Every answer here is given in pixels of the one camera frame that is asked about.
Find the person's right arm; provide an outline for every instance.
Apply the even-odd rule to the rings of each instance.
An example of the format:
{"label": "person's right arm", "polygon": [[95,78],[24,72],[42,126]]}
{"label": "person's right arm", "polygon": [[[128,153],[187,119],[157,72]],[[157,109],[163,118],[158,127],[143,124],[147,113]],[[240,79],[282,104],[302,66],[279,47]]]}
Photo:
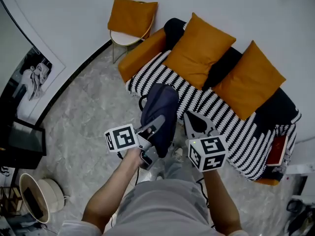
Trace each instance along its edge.
{"label": "person's right arm", "polygon": [[241,230],[240,215],[216,170],[203,173],[212,221],[219,233]]}

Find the sofa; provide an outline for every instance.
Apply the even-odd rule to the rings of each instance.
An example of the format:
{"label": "sofa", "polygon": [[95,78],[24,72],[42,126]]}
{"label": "sofa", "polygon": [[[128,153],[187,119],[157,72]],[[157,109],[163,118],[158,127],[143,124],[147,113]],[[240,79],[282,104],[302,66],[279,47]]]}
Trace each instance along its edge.
{"label": "sofa", "polygon": [[[180,96],[177,110],[179,122],[187,110],[210,118],[216,129],[226,138],[229,147],[228,162],[241,175],[258,183],[278,184],[294,149],[296,123],[301,118],[301,113],[279,88],[250,117],[246,120],[240,119],[212,90],[212,86],[220,82],[242,57],[232,47],[213,65],[202,90],[196,89],[162,64],[183,35],[186,25],[184,21],[171,19],[164,28],[152,34],[119,63],[118,69],[126,89],[131,94],[143,96],[154,83],[172,85]],[[288,143],[282,164],[266,166],[274,137],[283,135],[288,136]]]}

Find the navy blue bag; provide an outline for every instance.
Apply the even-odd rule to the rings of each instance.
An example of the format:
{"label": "navy blue bag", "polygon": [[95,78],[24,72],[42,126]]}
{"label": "navy blue bag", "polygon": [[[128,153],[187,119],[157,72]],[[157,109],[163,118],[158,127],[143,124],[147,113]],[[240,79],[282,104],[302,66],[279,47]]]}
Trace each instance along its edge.
{"label": "navy blue bag", "polygon": [[[147,103],[143,108],[144,98],[147,98]],[[162,127],[149,139],[149,142],[156,147],[158,156],[164,158],[175,134],[179,95],[172,86],[155,83],[148,94],[140,98],[139,107],[142,111],[141,126],[145,126],[160,115],[165,117]]]}

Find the person's left arm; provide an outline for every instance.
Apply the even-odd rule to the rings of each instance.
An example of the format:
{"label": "person's left arm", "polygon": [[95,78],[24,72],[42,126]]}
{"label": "person's left arm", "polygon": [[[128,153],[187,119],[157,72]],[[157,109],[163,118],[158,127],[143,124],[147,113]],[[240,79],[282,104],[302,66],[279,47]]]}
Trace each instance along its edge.
{"label": "person's left arm", "polygon": [[138,148],[128,149],[109,180],[89,200],[82,221],[97,226],[101,232],[104,231],[110,218],[118,209],[133,175],[142,163],[140,152]]}

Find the white chair seat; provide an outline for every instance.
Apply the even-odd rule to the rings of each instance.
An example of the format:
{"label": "white chair seat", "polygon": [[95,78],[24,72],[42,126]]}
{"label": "white chair seat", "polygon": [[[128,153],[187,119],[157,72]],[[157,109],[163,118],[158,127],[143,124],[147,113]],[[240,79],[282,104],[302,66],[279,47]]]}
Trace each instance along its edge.
{"label": "white chair seat", "polygon": [[110,31],[110,35],[112,40],[118,44],[118,45],[122,45],[122,46],[128,46],[131,45],[135,42],[138,42],[141,38],[139,37],[134,37],[122,32],[116,32],[116,31]]}

